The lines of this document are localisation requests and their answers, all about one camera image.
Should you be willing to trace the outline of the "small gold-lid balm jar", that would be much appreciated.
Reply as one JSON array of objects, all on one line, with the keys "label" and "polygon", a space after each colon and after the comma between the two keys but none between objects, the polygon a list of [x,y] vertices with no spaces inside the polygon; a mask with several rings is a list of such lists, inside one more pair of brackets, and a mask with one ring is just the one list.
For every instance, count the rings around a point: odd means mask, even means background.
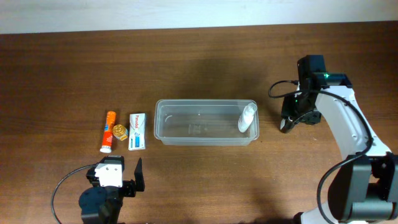
[{"label": "small gold-lid balm jar", "polygon": [[128,129],[121,124],[115,125],[113,127],[112,133],[113,136],[120,141],[127,139],[129,136]]}]

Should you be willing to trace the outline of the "white Panadol box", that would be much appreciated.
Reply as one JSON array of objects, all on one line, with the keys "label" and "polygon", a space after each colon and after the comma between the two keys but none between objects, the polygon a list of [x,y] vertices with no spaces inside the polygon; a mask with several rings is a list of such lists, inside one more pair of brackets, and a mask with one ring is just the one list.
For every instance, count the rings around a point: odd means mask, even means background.
[{"label": "white Panadol box", "polygon": [[130,114],[128,150],[136,151],[146,148],[146,114]]}]

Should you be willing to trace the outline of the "orange tablet tube white cap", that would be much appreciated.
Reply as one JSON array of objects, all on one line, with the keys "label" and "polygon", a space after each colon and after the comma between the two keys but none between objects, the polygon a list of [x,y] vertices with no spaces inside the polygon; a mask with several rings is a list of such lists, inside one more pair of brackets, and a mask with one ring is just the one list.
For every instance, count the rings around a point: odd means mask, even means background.
[{"label": "orange tablet tube white cap", "polygon": [[111,153],[111,146],[113,141],[113,127],[116,120],[116,113],[114,111],[109,111],[106,114],[106,122],[104,126],[103,140],[100,147],[100,152]]}]

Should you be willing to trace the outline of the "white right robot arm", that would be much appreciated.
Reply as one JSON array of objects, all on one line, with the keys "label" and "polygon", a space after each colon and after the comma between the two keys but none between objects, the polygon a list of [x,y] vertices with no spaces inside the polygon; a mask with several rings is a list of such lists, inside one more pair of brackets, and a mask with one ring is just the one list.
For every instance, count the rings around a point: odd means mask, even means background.
[{"label": "white right robot arm", "polygon": [[280,130],[325,118],[342,161],[321,177],[317,207],[294,223],[379,223],[397,218],[397,156],[378,138],[343,73],[303,72],[295,92],[282,95]]}]

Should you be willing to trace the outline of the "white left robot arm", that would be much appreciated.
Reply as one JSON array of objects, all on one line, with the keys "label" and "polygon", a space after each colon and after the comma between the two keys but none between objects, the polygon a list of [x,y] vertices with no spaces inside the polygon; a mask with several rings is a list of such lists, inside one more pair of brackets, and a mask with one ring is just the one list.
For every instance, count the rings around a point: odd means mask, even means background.
[{"label": "white left robot arm", "polygon": [[92,185],[79,198],[83,223],[117,224],[126,197],[145,191],[142,159],[138,159],[134,178],[123,179],[123,156],[106,156],[89,168],[86,178]]}]

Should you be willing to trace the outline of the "clear plastic container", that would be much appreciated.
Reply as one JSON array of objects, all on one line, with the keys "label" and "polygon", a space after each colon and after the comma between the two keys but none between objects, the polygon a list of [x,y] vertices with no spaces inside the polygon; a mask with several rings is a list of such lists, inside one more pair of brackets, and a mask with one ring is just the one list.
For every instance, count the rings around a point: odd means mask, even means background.
[{"label": "clear plastic container", "polygon": [[258,111],[245,132],[238,128],[245,107],[253,100],[159,100],[154,136],[171,146],[247,146],[259,137]]}]

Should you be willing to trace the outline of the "white spray bottle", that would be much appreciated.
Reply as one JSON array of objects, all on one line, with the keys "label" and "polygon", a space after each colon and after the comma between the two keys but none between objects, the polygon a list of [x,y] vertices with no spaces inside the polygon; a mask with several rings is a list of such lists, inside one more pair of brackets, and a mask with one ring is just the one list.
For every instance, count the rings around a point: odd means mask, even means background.
[{"label": "white spray bottle", "polygon": [[241,133],[244,133],[248,130],[254,119],[254,115],[256,114],[256,112],[257,112],[257,105],[254,103],[250,103],[244,107],[243,112],[240,115],[238,121],[238,129]]}]

